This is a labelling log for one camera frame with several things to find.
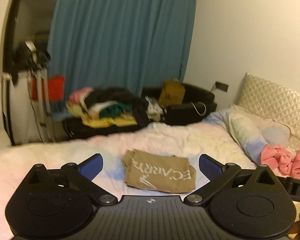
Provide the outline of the pile of mixed clothes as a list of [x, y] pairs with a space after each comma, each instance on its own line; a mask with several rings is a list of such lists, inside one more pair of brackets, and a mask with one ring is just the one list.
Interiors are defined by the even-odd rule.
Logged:
[[125, 88], [85, 87], [70, 94], [66, 102], [69, 118], [94, 120], [98, 124], [142, 124], [148, 121], [148, 102]]

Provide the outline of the pastel pillow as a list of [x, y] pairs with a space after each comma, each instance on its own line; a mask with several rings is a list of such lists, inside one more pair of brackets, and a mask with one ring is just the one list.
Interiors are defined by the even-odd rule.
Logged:
[[256, 116], [236, 105], [210, 113], [203, 122], [225, 129], [256, 164], [261, 163], [261, 152], [266, 145], [287, 146], [290, 137], [288, 126]]

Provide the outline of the blue curtain right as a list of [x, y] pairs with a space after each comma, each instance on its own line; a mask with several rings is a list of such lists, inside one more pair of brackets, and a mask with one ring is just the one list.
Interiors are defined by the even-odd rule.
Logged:
[[196, 0], [57, 0], [49, 73], [65, 77], [65, 95], [183, 80], [195, 11]]

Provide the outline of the brown paper bag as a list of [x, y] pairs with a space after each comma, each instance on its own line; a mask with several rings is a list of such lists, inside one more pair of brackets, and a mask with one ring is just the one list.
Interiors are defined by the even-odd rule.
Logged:
[[183, 102], [185, 86], [178, 80], [165, 80], [162, 85], [158, 104], [162, 106], [179, 105]]

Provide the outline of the quilted beige headboard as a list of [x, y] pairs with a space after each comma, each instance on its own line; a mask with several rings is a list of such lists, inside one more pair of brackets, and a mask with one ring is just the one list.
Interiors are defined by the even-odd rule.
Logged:
[[263, 78], [245, 74], [237, 104], [265, 119], [287, 125], [292, 135], [288, 147], [300, 150], [300, 94]]

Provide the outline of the black sofa chair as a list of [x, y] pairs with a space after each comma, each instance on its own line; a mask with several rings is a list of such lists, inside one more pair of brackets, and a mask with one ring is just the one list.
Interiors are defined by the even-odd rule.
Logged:
[[97, 135], [135, 132], [146, 127], [151, 122], [162, 122], [170, 126], [185, 126], [202, 121], [217, 108], [215, 95], [203, 88], [188, 83], [185, 86], [183, 102], [179, 105], [162, 106], [158, 104], [161, 88], [144, 88], [142, 97], [148, 102], [148, 121], [142, 124], [98, 124], [94, 120], [67, 118], [62, 121], [62, 127], [70, 140], [88, 139]]

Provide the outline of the red cloth on stand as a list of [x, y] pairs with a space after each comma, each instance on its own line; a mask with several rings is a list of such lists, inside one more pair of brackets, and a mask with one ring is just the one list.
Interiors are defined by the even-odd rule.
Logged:
[[[50, 102], [61, 101], [64, 98], [65, 77], [56, 75], [47, 80], [48, 96]], [[31, 81], [31, 99], [38, 100], [37, 81], [35, 78]]]

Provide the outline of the tan t-shirt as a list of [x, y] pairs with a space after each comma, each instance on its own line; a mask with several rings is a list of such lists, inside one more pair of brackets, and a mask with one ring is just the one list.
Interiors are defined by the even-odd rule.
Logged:
[[122, 158], [128, 186], [167, 193], [189, 193], [196, 188], [196, 169], [188, 158], [127, 151]]

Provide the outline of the pastel bed duvet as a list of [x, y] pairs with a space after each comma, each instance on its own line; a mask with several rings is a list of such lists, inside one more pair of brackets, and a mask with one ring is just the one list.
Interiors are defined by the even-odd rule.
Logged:
[[203, 153], [224, 164], [233, 162], [242, 168], [255, 167], [225, 129], [203, 121], [187, 126], [168, 126], [154, 122], [134, 133], [0, 148], [0, 239], [12, 237], [5, 219], [5, 207], [34, 164], [42, 163], [46, 168], [60, 168], [65, 163], [80, 163], [93, 154], [100, 153], [104, 158], [104, 168], [94, 180], [97, 185], [117, 197], [143, 194], [142, 190], [129, 187], [124, 182], [122, 158], [127, 151], [132, 150], [185, 157], [194, 167], [197, 167], [198, 158]]

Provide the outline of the pink garment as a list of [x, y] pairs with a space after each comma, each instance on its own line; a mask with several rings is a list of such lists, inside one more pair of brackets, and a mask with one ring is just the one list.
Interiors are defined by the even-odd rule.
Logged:
[[300, 150], [292, 154], [280, 145], [267, 144], [261, 152], [261, 163], [294, 179], [300, 179]]

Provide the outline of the black wall socket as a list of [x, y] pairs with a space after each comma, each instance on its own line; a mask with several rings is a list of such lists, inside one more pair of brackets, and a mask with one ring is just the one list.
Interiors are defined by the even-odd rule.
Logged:
[[215, 82], [215, 88], [227, 93], [228, 89], [229, 89], [229, 85], [227, 85], [226, 83], [222, 83], [222, 82], [216, 81]]

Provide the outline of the garment steamer stand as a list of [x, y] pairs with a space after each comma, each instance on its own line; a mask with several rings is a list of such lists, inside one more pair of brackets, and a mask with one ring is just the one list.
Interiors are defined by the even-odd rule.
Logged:
[[31, 40], [21, 42], [16, 51], [16, 67], [17, 70], [26, 72], [27, 93], [42, 142], [56, 140], [47, 78], [47, 63], [50, 59], [50, 54], [45, 50], [37, 49]]

